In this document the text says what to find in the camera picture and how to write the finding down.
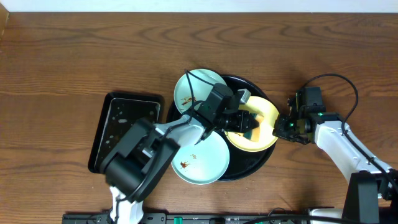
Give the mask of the yellow green sponge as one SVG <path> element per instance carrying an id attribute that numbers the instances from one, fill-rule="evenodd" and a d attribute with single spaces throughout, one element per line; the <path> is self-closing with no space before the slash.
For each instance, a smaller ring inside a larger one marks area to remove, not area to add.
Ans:
<path id="1" fill-rule="evenodd" d="M 260 125 L 264 120 L 264 117 L 260 114 L 256 113 L 251 113 L 251 116 L 259 123 L 259 126 L 257 128 L 254 128 L 247 133 L 243 134 L 243 137 L 252 141 L 252 142 L 258 142 L 260 138 L 260 133 L 261 133 L 261 128 Z"/>

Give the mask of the yellow plate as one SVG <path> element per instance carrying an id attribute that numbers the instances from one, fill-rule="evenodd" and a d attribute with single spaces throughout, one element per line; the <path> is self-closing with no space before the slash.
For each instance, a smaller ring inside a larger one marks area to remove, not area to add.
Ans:
<path id="1" fill-rule="evenodd" d="M 250 113 L 260 114 L 264 117 L 260 125 L 261 133 L 258 142 L 252 142 L 243 137 L 242 133 L 224 132 L 227 140 L 235 147 L 246 152 L 259 152 L 271 147 L 277 137 L 272 135 L 275 121 L 279 115 L 277 108 L 267 99 L 259 96 L 250 96 L 245 105 L 239 109 L 247 110 Z"/>

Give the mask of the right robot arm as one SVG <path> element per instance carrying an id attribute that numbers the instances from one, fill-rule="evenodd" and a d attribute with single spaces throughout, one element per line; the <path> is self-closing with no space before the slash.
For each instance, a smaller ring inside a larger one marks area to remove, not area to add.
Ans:
<path id="1" fill-rule="evenodd" d="M 337 113 L 280 114 L 273 135 L 324 151 L 348 181 L 342 209 L 314 208 L 309 223 L 397 223 L 397 171 L 378 159 Z"/>

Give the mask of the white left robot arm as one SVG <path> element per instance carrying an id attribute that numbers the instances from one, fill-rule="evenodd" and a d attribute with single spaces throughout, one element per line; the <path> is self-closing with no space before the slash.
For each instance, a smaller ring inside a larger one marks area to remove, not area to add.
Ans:
<path id="1" fill-rule="evenodd" d="M 179 149 L 206 140 L 215 129 L 247 133 L 259 126 L 247 110 L 247 89 L 215 83 L 204 101 L 193 102 L 176 121 L 138 119 L 99 165 L 113 195 L 109 223 L 139 223 L 142 203 L 154 190 Z"/>

